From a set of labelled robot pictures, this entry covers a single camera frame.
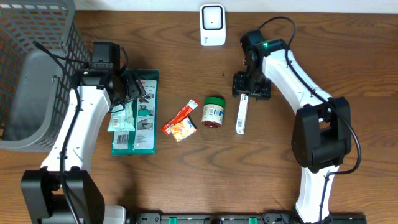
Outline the green lid jar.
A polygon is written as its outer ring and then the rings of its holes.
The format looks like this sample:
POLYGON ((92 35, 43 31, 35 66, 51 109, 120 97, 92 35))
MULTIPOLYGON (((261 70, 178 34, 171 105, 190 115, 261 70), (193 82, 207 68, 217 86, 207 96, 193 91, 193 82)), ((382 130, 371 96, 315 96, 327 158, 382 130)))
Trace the green lid jar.
POLYGON ((201 123, 208 128, 220 128, 223 124, 225 100, 210 96, 205 100, 201 123))

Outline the white slim box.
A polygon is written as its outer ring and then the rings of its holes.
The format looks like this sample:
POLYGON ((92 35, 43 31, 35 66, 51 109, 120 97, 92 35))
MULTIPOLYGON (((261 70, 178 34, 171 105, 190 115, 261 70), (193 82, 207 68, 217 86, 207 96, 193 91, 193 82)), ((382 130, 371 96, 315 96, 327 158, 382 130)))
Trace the white slim box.
POLYGON ((248 100, 247 94, 241 94, 239 101, 239 109, 236 120, 236 133, 243 135, 245 132, 246 116, 248 110, 248 100))

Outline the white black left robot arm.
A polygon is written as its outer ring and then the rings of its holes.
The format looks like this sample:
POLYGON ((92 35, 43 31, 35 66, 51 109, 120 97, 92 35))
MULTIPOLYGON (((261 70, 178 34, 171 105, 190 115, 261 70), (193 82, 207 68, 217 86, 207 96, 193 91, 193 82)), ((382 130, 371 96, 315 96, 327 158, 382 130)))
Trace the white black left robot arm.
POLYGON ((145 95, 137 75, 126 75, 123 47, 95 42, 91 61, 70 74, 69 105, 55 144, 40 169, 21 179, 32 223, 132 223, 120 205, 107 205, 90 175, 101 123, 115 106, 145 95))

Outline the green white gloves package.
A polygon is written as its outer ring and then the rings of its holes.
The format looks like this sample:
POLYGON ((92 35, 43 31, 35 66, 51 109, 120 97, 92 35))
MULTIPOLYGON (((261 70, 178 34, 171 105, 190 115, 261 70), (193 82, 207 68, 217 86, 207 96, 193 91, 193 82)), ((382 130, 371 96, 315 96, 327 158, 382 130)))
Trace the green white gloves package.
POLYGON ((146 94, 133 101, 135 131, 112 132, 112 156, 155 154, 158 70, 127 70, 137 72, 146 94))

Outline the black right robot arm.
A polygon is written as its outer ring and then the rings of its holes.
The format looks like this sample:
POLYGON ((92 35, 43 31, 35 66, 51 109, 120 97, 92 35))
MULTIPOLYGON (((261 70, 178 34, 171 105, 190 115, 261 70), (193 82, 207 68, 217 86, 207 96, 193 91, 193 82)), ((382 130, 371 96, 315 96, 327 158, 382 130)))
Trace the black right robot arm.
POLYGON ((330 222, 328 201, 333 173, 351 152, 350 105, 333 98, 305 73, 282 39, 266 40, 260 30, 240 39, 247 67, 233 77, 233 96, 260 100, 271 97, 275 85, 291 106, 292 151, 300 164, 300 195, 295 213, 300 223, 330 222))

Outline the mint wet wipes pack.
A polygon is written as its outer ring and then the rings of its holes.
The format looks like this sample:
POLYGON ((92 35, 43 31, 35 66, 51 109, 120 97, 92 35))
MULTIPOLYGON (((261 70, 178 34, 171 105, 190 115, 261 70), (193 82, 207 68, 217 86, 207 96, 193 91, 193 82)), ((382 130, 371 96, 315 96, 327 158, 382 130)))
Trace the mint wet wipes pack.
POLYGON ((133 102, 115 106, 111 112, 108 132, 133 132, 135 120, 132 110, 133 102))

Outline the orange tissue pack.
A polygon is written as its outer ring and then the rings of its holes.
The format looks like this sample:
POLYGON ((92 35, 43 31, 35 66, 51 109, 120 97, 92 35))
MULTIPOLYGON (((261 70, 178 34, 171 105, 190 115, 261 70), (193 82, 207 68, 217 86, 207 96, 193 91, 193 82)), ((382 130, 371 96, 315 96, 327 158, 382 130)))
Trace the orange tissue pack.
POLYGON ((183 141, 197 131, 189 117, 186 117, 181 122, 172 126, 170 130, 176 142, 183 141))

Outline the red stick sachet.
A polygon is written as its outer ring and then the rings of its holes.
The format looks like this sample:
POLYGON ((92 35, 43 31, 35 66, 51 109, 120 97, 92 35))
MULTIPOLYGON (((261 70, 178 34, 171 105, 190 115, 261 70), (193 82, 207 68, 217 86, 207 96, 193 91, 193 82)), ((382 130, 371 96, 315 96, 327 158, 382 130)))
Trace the red stick sachet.
POLYGON ((200 105, 198 100, 191 99, 168 123, 162 126, 162 132, 168 136, 171 133, 171 127, 185 119, 195 108, 200 105))

